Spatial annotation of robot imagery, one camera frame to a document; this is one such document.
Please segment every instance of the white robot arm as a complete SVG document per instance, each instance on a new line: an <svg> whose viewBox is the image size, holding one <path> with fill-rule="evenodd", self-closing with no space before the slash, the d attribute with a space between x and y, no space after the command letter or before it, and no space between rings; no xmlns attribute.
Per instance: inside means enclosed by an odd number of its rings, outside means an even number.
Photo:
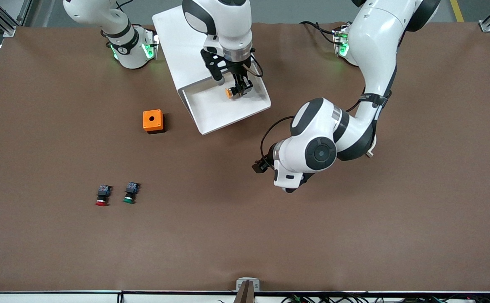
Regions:
<svg viewBox="0 0 490 303"><path fill-rule="evenodd" d="M336 158L356 159L375 146L376 123L390 95L403 34L423 27L439 4L439 0L362 2L354 22L334 33L340 42L337 54L358 66L364 76L365 90L355 116L325 98L315 98L291 121L291 137L271 146L268 155L253 165L257 173L273 168L274 185L286 192L333 165Z"/></svg>
<svg viewBox="0 0 490 303"><path fill-rule="evenodd" d="M131 25L124 12L112 8L112 0L64 0L64 8L74 21L101 27L110 41L114 57L123 67L139 69L155 57L159 39L150 29Z"/></svg>
<svg viewBox="0 0 490 303"><path fill-rule="evenodd" d="M228 98L250 92L252 82L247 72L263 75L263 71L258 74L251 69L254 48L250 1L183 0L182 7L187 23L207 35L200 54L216 83L224 84L224 69L232 73L235 87L226 90Z"/></svg>

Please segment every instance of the orange box with hole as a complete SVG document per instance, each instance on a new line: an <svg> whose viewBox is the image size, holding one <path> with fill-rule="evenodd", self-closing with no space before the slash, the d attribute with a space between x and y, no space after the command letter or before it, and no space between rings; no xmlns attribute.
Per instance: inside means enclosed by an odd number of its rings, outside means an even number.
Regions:
<svg viewBox="0 0 490 303"><path fill-rule="evenodd" d="M148 134L159 134L166 132L164 128L164 115L160 109L143 112L143 128Z"/></svg>

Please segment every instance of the brown table surface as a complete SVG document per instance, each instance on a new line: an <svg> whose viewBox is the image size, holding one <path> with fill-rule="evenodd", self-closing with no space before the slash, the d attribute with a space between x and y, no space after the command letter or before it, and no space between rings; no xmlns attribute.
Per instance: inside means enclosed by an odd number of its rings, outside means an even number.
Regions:
<svg viewBox="0 0 490 303"><path fill-rule="evenodd" d="M0 291L490 291L490 34L408 33L372 159L294 194L251 169L266 129L363 79L304 25L254 24L272 108L201 136L161 53L140 70L99 30L20 27L0 50ZM147 135L162 109L168 132ZM266 146L286 138L274 129ZM142 184L137 204L121 200ZM114 186L97 207L99 184Z"/></svg>

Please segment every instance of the black strap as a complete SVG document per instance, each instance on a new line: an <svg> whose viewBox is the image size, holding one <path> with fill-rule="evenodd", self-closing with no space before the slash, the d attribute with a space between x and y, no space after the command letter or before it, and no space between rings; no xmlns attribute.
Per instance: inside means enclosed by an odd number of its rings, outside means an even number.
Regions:
<svg viewBox="0 0 490 303"><path fill-rule="evenodd" d="M131 50L138 43L138 39L140 37L140 34L138 33L138 31L136 29L133 29L133 30L135 31L135 35L133 36L131 41L129 41L125 44L121 44L121 45L111 43L112 47L114 48L114 50L116 50L116 52L118 52L120 54L130 54L131 53Z"/></svg>
<svg viewBox="0 0 490 303"><path fill-rule="evenodd" d="M372 102L381 107L385 107L387 100L387 98L378 94L362 94L359 98L359 102Z"/></svg>
<svg viewBox="0 0 490 303"><path fill-rule="evenodd" d="M127 19L127 26L119 33L109 34L109 33L105 33L104 31L101 31L101 35L105 36L106 38L117 39L125 36L125 34L129 32L130 28L131 28L131 21Z"/></svg>

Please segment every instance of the wire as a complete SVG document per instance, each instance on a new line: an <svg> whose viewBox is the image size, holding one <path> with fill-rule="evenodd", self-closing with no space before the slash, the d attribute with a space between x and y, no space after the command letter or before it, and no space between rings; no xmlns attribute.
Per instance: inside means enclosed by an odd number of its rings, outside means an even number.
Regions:
<svg viewBox="0 0 490 303"><path fill-rule="evenodd" d="M119 3L118 3L117 1L116 1L116 5L118 6L118 7L117 7L117 9L118 9L118 10L120 10L120 11L124 12L124 11L122 10L122 7L121 7L121 6L119 6Z"/></svg>
<svg viewBox="0 0 490 303"><path fill-rule="evenodd" d="M252 57L252 59L254 59L254 62L256 63L256 66L258 67L260 74L256 73L255 71L250 69L250 67L248 67L245 64L243 64L243 68L245 68L245 71L248 71L249 73L251 73L252 75L254 75L256 77L263 77L264 76L264 69L262 69L262 66L260 65L260 63L258 63L258 60L256 60L256 57L254 57L253 54L251 54L250 56Z"/></svg>
<svg viewBox="0 0 490 303"><path fill-rule="evenodd" d="M262 159L265 161L265 163L267 163L269 165L269 167L271 167L273 170L275 169L275 167L273 167L273 165L271 165L271 163L268 162L268 160L265 158L265 155L264 155L264 140L265 140L265 137L268 136L269 132L271 131L271 129L273 129L273 127L277 126L278 123L284 121L284 120L287 120L287 119L293 119L293 117L295 116L288 116L288 117L284 117L280 120L278 120L277 122L273 123L273 125L265 132L264 134L264 137L262 138L262 140L260 141L260 153L262 154ZM285 298L281 303L284 303L285 300L289 299L289 297Z"/></svg>
<svg viewBox="0 0 490 303"><path fill-rule="evenodd" d="M360 100L357 100L357 102L355 102L355 104L353 106L351 106L349 109L346 110L347 113L349 113L350 111L353 111L355 109L355 107L357 107L357 105L359 105L360 103Z"/></svg>
<svg viewBox="0 0 490 303"><path fill-rule="evenodd" d="M116 301L117 303L123 303L123 291L118 293L118 300Z"/></svg>
<svg viewBox="0 0 490 303"><path fill-rule="evenodd" d="M325 36L325 34L328 33L329 35L332 35L333 34L333 31L328 31L327 29L322 29L320 27L320 24L318 22L312 23L310 21L303 21L300 24L310 24L315 29L317 29L318 31L320 31L321 35L325 38L325 40L329 41L329 43L336 44L336 45L342 45L342 43L340 43L340 42L333 42L333 41L331 41L331 39L327 38L327 36Z"/></svg>
<svg viewBox="0 0 490 303"><path fill-rule="evenodd" d="M122 10L122 6L124 6L125 4L129 4L131 2L133 2L134 0L129 0L127 2L123 2L122 4L118 4L118 2L116 1L116 4L118 5L117 9L120 10L120 11L123 11Z"/></svg>

